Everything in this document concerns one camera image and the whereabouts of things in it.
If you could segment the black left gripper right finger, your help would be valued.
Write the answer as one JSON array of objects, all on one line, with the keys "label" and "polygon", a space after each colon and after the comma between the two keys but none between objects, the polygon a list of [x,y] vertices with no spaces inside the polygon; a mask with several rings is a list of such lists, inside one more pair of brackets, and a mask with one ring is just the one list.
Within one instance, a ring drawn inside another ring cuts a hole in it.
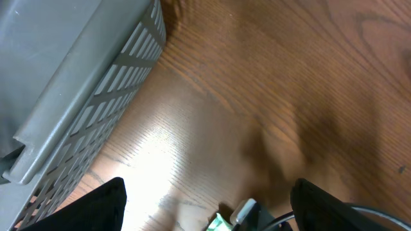
[{"label": "black left gripper right finger", "polygon": [[299,230],[386,230],[304,178],[296,180],[290,201]]}]

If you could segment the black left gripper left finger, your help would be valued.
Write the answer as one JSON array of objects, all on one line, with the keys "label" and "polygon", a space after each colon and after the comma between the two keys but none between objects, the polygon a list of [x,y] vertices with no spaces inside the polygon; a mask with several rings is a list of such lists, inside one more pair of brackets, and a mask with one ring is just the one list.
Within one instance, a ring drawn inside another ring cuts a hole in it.
[{"label": "black left gripper left finger", "polygon": [[126,203],[124,180],[115,177],[22,231],[120,231]]}]

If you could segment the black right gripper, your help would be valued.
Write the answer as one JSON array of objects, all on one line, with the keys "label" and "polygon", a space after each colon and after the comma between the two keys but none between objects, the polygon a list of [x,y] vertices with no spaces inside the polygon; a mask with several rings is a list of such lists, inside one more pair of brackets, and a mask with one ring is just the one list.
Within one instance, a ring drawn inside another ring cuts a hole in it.
[{"label": "black right gripper", "polygon": [[292,213],[273,217],[269,211],[258,202],[253,206],[245,220],[240,225],[234,225],[233,231],[292,231],[292,227],[287,222],[293,218]]}]

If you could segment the light teal wipes packet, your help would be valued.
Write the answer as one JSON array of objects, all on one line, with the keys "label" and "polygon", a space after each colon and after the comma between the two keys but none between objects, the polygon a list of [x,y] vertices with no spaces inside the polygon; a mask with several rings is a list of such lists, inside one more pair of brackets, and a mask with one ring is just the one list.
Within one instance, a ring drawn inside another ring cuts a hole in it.
[{"label": "light teal wipes packet", "polygon": [[206,231],[232,231],[233,226],[228,223],[221,214],[216,213],[216,217],[210,222]]}]

